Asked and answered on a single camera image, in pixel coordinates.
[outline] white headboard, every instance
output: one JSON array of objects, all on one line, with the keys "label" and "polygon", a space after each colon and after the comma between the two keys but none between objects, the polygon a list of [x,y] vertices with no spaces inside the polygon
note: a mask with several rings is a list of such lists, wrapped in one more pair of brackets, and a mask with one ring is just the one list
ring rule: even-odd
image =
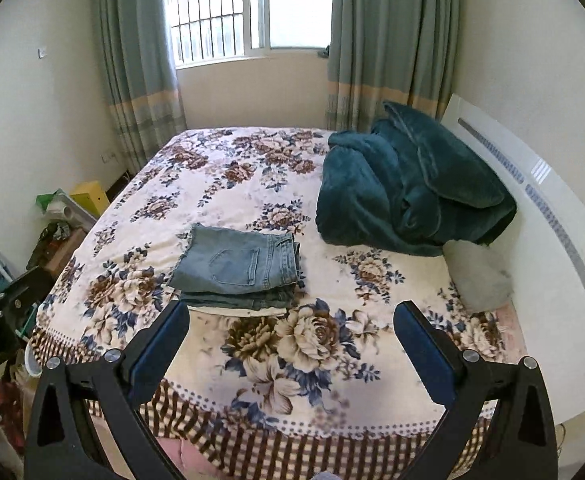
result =
[{"label": "white headboard", "polygon": [[517,215],[491,247],[512,274],[514,307],[555,423],[568,420],[585,410],[585,206],[527,144],[458,95],[442,123],[517,201]]}]

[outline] silver bolt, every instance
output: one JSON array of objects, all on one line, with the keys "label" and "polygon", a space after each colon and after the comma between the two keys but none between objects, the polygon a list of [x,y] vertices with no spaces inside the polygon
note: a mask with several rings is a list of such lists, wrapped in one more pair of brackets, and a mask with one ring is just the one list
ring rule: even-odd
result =
[{"label": "silver bolt", "polygon": [[479,354],[474,350],[464,350],[463,358],[469,363],[476,363],[479,361]]},{"label": "silver bolt", "polygon": [[534,370],[537,367],[537,362],[534,360],[534,358],[525,356],[523,358],[523,365],[530,370]]},{"label": "silver bolt", "polygon": [[49,368],[50,370],[54,370],[60,364],[61,364],[61,359],[59,359],[57,356],[51,357],[50,359],[48,359],[48,362],[46,363],[46,368]]},{"label": "silver bolt", "polygon": [[122,356],[121,350],[119,350],[118,348],[111,348],[109,349],[108,352],[104,354],[104,359],[109,363],[114,363],[117,362],[121,356]]}]

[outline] white wall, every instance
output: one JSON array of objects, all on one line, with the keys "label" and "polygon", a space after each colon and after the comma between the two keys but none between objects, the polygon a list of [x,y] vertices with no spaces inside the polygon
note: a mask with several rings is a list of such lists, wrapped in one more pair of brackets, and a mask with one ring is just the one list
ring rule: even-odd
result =
[{"label": "white wall", "polygon": [[177,76],[189,128],[325,127],[327,60],[314,51],[191,66]]},{"label": "white wall", "polygon": [[461,0],[453,91],[544,157],[585,205],[585,9]]},{"label": "white wall", "polygon": [[[47,47],[38,59],[37,48]],[[90,0],[0,4],[0,248],[21,272],[45,226],[35,196],[123,173],[98,78]]]}]

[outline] teal blanket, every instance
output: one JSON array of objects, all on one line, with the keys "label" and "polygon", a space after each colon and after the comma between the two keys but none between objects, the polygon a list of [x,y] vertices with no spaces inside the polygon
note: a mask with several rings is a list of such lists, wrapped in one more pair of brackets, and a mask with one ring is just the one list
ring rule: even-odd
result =
[{"label": "teal blanket", "polygon": [[438,256],[448,240],[489,244],[516,203],[490,167],[425,114],[386,103],[370,134],[328,140],[317,228],[335,245]]}]

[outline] gray-green curtain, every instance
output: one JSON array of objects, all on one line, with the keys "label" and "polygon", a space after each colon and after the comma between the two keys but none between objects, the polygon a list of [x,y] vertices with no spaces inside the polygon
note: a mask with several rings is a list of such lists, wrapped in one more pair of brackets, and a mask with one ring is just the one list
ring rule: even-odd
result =
[{"label": "gray-green curtain", "polygon": [[94,0],[106,96],[128,170],[186,129],[165,0]]},{"label": "gray-green curtain", "polygon": [[366,132],[384,100],[441,117],[458,28],[459,0],[333,0],[327,127]]}]

